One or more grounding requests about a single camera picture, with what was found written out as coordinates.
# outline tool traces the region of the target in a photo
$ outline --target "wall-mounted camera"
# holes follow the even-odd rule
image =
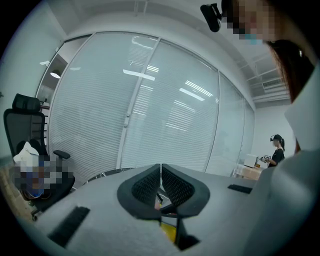
[[[213,4],[204,4],[200,7],[200,10],[209,25],[209,28],[212,32],[218,32],[221,27],[222,15],[218,10],[216,3]]]

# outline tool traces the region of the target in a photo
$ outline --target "white device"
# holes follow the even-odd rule
[[[256,155],[246,154],[244,165],[254,168],[256,166],[257,161],[258,161],[258,157]]]

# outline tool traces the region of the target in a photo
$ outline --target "chair armrest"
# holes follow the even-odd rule
[[[63,152],[61,150],[55,150],[53,151],[53,153],[55,155],[57,155],[59,158],[63,158],[63,159],[68,159],[70,158],[70,154],[66,153],[66,152]]]

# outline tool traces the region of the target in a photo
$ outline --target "office chair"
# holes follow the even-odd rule
[[[50,161],[50,157],[46,150],[44,132],[45,132],[45,115],[39,112],[41,109],[40,101],[37,98],[16,94],[12,108],[7,109],[3,114],[4,128],[6,137],[9,143],[12,157],[20,153],[24,148],[26,142],[36,149],[39,153],[39,162]],[[75,177],[70,175],[69,172],[62,171],[62,160],[70,158],[70,155],[61,150],[53,152],[58,156],[56,172],[62,172],[61,182],[51,184],[50,189],[44,189],[44,198],[35,198],[32,201],[25,196],[25,192],[20,189],[21,195],[24,200],[30,201],[30,205],[34,205],[36,210],[31,212],[32,219],[35,221],[35,216],[38,212],[44,212],[54,203],[64,198],[70,192],[75,183]],[[12,175],[13,178],[22,178],[17,174]]]

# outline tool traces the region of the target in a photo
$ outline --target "woman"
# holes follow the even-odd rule
[[[315,50],[302,32],[308,22],[303,17],[297,25],[288,14],[298,13],[301,6],[289,0],[222,0],[222,16],[234,34],[251,36],[266,43],[281,70],[289,89],[291,102],[297,98],[310,78],[318,58]],[[315,10],[308,11],[310,17]],[[295,151],[300,150],[298,142]]]
[[[273,137],[272,144],[276,147],[276,150],[273,153],[272,159],[267,158],[265,163],[269,163],[269,167],[275,167],[281,160],[285,159],[285,140],[279,135],[276,134]]]

